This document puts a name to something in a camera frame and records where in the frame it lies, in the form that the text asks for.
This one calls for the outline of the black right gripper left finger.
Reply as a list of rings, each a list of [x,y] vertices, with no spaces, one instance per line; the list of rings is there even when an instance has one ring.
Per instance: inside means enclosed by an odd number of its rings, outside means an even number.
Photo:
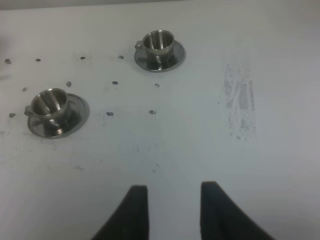
[[[148,240],[150,237],[148,188],[133,185],[94,240]]]

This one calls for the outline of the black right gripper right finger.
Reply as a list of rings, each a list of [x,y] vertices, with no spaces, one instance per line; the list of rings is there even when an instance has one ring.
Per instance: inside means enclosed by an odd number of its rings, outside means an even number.
[[[215,181],[201,184],[200,234],[203,240],[271,240]]]

